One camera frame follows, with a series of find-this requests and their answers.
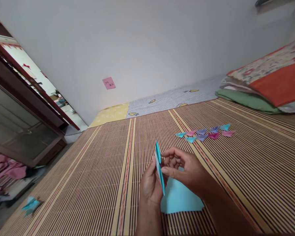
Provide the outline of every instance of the yellow sheet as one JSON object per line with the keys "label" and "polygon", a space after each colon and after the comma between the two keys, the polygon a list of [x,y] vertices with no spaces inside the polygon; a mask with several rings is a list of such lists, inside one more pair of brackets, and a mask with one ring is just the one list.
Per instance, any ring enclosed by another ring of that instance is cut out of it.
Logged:
{"label": "yellow sheet", "polygon": [[100,111],[89,128],[96,127],[107,122],[123,120],[127,116],[129,103],[123,103]]}

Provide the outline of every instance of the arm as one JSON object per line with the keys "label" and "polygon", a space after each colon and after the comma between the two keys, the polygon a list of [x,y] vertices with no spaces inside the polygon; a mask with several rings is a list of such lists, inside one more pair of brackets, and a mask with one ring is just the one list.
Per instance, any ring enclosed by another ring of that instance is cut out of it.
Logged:
{"label": "arm", "polygon": [[135,234],[139,236],[162,235],[161,200],[163,190],[156,173],[156,160],[147,166],[140,181],[138,222]]}
{"label": "arm", "polygon": [[162,235],[161,205],[140,198],[136,235]]}
{"label": "arm", "polygon": [[177,147],[162,153],[162,173],[177,179],[207,204],[219,235],[256,235],[247,219],[198,158]]}

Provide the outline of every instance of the door frame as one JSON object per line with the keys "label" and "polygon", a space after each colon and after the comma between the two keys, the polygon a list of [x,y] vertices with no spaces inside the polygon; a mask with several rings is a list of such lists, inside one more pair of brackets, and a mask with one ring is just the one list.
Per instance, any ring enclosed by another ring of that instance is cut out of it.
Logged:
{"label": "door frame", "polygon": [[43,90],[43,88],[22,68],[22,66],[20,66],[16,60],[14,60],[14,58],[2,47],[2,45],[0,44],[0,55],[8,62],[10,63],[10,65],[12,65],[16,70],[18,70],[18,72],[23,75],[28,81],[29,83],[36,88],[36,90],[39,92],[39,94],[46,99],[46,101],[48,102],[47,104],[49,104],[50,106],[52,106],[57,112],[59,112],[59,114],[69,122],[69,124],[71,124],[74,128],[76,128],[77,130],[80,130],[80,128],[68,117],[68,115],[52,100],[52,98],[50,96],[48,96],[48,94],[45,92],[45,90]]}

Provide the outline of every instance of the glass cabinet door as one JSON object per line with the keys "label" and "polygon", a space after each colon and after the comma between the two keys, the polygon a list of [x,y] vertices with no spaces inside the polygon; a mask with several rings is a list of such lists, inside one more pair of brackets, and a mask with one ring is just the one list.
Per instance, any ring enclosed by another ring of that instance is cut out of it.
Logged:
{"label": "glass cabinet door", "polygon": [[0,153],[36,165],[63,135],[42,123],[0,87]]}

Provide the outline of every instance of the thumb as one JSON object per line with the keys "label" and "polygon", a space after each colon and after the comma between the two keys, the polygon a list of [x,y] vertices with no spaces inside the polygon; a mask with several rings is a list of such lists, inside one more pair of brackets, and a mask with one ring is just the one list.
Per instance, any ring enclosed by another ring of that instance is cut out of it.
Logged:
{"label": "thumb", "polygon": [[165,175],[172,177],[173,179],[183,182],[183,179],[184,179],[184,172],[183,171],[177,170],[172,167],[163,167],[161,169],[161,172]]}

